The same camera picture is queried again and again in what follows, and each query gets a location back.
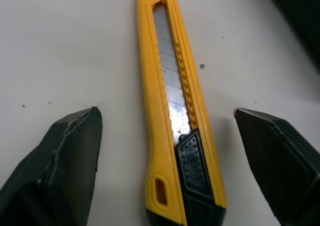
textured grip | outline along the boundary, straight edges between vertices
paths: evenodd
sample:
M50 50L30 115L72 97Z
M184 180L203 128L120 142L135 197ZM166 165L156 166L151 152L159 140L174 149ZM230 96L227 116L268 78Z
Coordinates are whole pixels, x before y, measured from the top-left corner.
M175 147L184 210L188 226L219 226L226 209L216 205L199 130Z
M320 223L320 154L287 121L239 108L235 118L251 171L283 226Z

metal blade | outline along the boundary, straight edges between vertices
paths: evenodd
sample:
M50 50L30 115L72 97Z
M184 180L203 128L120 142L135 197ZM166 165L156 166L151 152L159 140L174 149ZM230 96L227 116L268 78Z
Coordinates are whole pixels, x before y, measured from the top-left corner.
M188 135L191 129L165 4L154 6L153 19L164 74L171 127L174 141L178 144L179 136Z

white table surface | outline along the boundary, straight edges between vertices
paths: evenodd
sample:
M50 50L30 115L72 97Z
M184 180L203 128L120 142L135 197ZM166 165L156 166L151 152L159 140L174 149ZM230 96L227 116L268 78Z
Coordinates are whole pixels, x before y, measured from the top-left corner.
M228 197L224 226L278 226L233 111L284 118L319 151L319 74L271 0L178 1L196 64L205 65L197 69ZM0 0L0 72L0 186L52 123L98 106L88 226L147 226L136 0Z

